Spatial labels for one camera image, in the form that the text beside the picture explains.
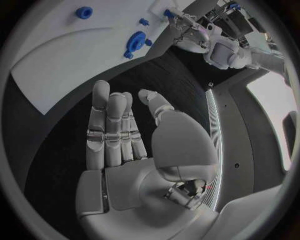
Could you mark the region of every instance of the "blue plastic part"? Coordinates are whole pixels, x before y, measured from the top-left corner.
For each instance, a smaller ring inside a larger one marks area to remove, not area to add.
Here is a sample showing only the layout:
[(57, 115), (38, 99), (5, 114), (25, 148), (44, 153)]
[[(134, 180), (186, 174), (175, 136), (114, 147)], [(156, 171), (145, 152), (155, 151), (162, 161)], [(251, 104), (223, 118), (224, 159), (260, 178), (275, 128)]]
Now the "blue plastic part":
[(127, 50), (124, 53), (124, 57), (127, 58), (127, 59), (132, 59), (134, 57), (134, 55), (130, 51)]
[(146, 44), (147, 46), (151, 47), (153, 43), (152, 43), (152, 41), (151, 41), (150, 39), (146, 39), (146, 40), (145, 40), (145, 44)]
[(137, 31), (129, 38), (126, 46), (127, 50), (131, 53), (140, 50), (144, 46), (145, 40), (146, 34), (142, 31)]
[(229, 5), (230, 9), (237, 9), (237, 10), (241, 10), (241, 5), (239, 5), (238, 3), (233, 3)]
[(168, 18), (171, 18), (171, 19), (173, 19), (175, 17), (175, 15), (169, 9), (166, 9), (164, 11), (163, 15), (167, 16)]
[(144, 18), (141, 18), (138, 22), (144, 26), (149, 26), (149, 21)]
[(88, 19), (93, 14), (93, 9), (89, 6), (83, 6), (76, 10), (76, 15), (80, 19)]

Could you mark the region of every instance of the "dark mat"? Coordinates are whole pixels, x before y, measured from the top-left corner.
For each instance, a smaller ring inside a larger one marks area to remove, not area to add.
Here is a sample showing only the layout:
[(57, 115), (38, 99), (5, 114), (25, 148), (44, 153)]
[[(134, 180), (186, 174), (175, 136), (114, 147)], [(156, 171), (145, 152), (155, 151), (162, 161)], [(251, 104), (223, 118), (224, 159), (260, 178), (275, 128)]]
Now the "dark mat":
[[(138, 91), (158, 91), (209, 132), (206, 95), (199, 81), (171, 51), (110, 80), (111, 92), (132, 93), (133, 113), (150, 157), (151, 135), (156, 125), (148, 108), (138, 100)], [(86, 169), (91, 103), (90, 94), (53, 128), (32, 162), (25, 187), (25, 195), (37, 212), (72, 240), (86, 239), (75, 214), (75, 193), (79, 177)]]

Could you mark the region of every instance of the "black floor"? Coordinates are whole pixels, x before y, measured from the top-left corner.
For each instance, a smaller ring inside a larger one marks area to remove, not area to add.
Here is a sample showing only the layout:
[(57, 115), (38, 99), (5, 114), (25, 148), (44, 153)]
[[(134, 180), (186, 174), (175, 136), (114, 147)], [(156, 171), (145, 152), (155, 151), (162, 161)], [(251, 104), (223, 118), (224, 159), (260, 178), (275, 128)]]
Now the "black floor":
[[(138, 100), (138, 91), (158, 91), (176, 109), (189, 114), (209, 132), (206, 95), (199, 84), (201, 81), (206, 80), (196, 80), (173, 52), (168, 51), (109, 83), (111, 92), (132, 93), (133, 113), (148, 155), (152, 156), (151, 135), (156, 126), (148, 108)], [(90, 94), (53, 128), (33, 160), (25, 187), (25, 195), (37, 212), (72, 240), (86, 239), (75, 214), (75, 193), (79, 177), (86, 169), (86, 130), (91, 102)]]

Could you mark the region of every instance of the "white panel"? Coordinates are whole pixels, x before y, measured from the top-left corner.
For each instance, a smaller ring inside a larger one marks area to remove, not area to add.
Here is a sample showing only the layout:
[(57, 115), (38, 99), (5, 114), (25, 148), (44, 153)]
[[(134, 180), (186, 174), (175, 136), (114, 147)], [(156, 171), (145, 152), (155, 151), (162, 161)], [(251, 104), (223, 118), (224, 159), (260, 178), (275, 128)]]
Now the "white panel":
[(289, 112), (297, 111), (293, 90), (285, 84), (281, 75), (274, 72), (269, 72), (249, 83), (247, 88), (262, 106), (272, 124), (279, 143), (282, 166), (288, 171), (291, 159), (283, 129), (283, 120)]
[[(174, 5), (169, 0), (159, 2)], [(181, 1), (180, 8), (191, 2)], [(154, 0), (64, 0), (42, 17), (33, 10), (31, 19), (36, 14), (37, 22), (27, 23), (31, 32), (22, 42), (11, 70), (15, 82), (28, 100), (46, 114), (85, 81), (129, 61), (123, 54), (133, 33), (144, 31), (155, 42), (168, 22), (149, 11), (153, 3)], [(82, 6), (93, 8), (89, 19), (75, 16), (76, 9)], [(147, 19), (150, 26), (139, 24), (140, 18)], [(144, 46), (134, 52), (133, 59), (145, 56), (149, 49)]]

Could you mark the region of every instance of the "blue bolt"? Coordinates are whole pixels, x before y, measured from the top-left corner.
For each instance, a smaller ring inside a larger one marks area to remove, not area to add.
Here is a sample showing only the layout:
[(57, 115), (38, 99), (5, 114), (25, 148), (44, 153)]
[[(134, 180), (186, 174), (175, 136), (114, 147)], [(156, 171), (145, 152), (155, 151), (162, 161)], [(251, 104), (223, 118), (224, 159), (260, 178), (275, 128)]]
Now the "blue bolt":
[(132, 59), (134, 57), (134, 55), (130, 51), (126, 51), (124, 53), (124, 57), (127, 59)]
[(141, 18), (138, 22), (144, 26), (149, 26), (149, 21), (144, 18)]
[(169, 10), (169, 9), (166, 9), (163, 13), (164, 16), (167, 16), (168, 18), (170, 19), (173, 19), (175, 16), (174, 14)]
[(93, 9), (89, 6), (83, 6), (76, 10), (76, 15), (80, 19), (88, 19), (93, 14)]
[(152, 46), (153, 43), (150, 39), (146, 39), (145, 44), (150, 47), (150, 46)]

